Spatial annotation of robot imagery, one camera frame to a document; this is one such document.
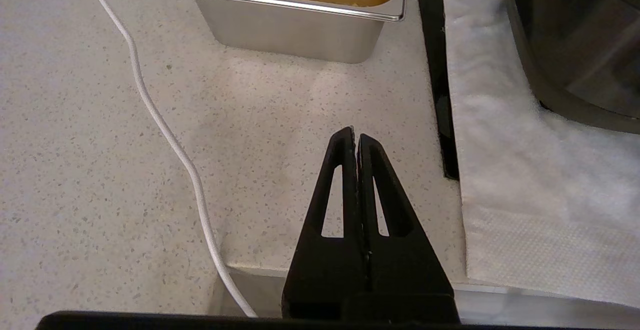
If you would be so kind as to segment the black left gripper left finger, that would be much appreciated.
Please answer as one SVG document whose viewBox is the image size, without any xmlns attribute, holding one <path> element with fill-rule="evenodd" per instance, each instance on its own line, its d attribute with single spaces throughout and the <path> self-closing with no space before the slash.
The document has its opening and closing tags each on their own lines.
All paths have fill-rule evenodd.
<svg viewBox="0 0 640 330">
<path fill-rule="evenodd" d="M 343 236 L 322 230 L 333 176 L 342 169 Z M 364 230 L 354 128 L 330 137 L 282 291 L 282 316 L 341 320 L 345 301 L 367 289 Z"/>
</svg>

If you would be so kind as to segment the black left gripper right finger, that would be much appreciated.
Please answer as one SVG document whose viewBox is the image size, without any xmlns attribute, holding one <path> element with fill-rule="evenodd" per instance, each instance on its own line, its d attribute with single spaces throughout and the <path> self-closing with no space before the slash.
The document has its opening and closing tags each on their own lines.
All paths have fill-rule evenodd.
<svg viewBox="0 0 640 330">
<path fill-rule="evenodd" d="M 358 318 L 380 323 L 459 323 L 455 295 L 382 144 L 362 134 L 359 205 L 366 287 Z"/>
</svg>

